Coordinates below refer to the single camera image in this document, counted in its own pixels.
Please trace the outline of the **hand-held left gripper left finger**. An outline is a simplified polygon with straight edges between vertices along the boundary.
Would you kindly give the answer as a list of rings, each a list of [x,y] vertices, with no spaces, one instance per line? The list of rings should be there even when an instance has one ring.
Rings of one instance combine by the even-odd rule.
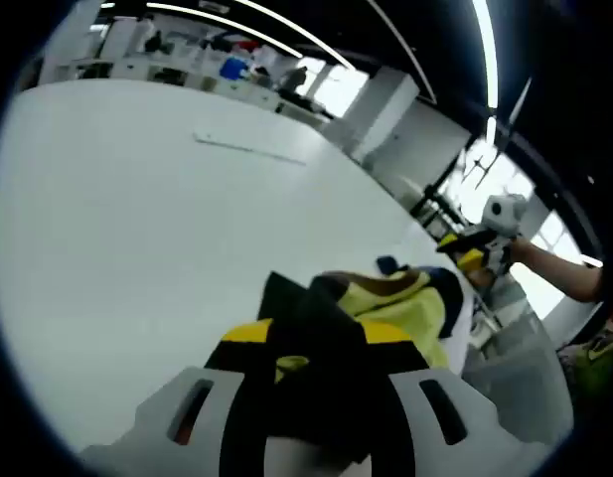
[[[204,367],[184,369],[142,402],[118,439],[84,449],[84,468],[96,476],[263,475],[270,328],[263,319],[228,331]]]

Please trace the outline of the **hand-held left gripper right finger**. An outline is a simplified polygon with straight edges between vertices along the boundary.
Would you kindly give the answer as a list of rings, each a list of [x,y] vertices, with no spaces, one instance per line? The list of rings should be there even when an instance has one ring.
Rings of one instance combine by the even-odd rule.
[[[496,406],[443,368],[405,371],[414,349],[400,329],[361,323],[369,351],[360,409],[369,476],[530,476],[539,443],[526,443],[499,422]]]

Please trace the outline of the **person's left hand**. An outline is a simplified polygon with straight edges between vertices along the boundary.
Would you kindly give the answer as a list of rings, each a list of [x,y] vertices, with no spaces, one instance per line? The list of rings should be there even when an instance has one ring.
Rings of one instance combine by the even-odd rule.
[[[361,462],[302,440],[268,437],[264,453],[266,477],[296,476],[371,476],[371,456]]]

